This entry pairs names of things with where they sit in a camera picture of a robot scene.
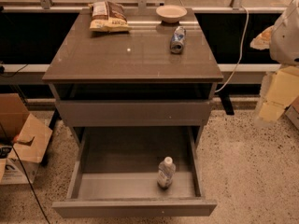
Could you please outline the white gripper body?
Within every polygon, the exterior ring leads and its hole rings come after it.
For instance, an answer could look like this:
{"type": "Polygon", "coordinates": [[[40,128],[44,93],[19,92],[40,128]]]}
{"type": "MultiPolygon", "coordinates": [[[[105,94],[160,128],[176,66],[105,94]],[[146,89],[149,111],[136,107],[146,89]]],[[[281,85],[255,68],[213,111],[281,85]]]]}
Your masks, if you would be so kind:
{"type": "Polygon", "coordinates": [[[276,20],[269,50],[272,60],[299,65],[299,0],[292,0],[276,20]]]}

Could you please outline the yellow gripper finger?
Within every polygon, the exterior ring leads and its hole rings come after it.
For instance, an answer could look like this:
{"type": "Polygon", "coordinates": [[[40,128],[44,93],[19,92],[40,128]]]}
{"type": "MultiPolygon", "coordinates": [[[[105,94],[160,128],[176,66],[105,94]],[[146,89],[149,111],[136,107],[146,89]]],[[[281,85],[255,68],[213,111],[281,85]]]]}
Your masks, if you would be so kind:
{"type": "Polygon", "coordinates": [[[263,50],[268,49],[270,46],[271,35],[273,27],[269,26],[259,33],[255,38],[250,42],[250,46],[253,49],[263,50]]]}
{"type": "Polygon", "coordinates": [[[277,121],[298,96],[298,67],[288,66],[266,75],[257,104],[257,119],[267,123],[277,121]]]}

